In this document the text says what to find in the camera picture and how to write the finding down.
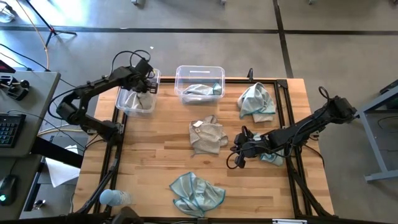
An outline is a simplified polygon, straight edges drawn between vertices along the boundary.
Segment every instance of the water bottle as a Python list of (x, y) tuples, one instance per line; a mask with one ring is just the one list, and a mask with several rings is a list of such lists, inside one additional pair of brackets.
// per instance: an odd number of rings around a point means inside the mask
[(117, 206), (129, 205), (132, 203), (132, 200), (130, 194), (127, 192), (106, 189), (99, 196), (99, 202), (103, 205)]

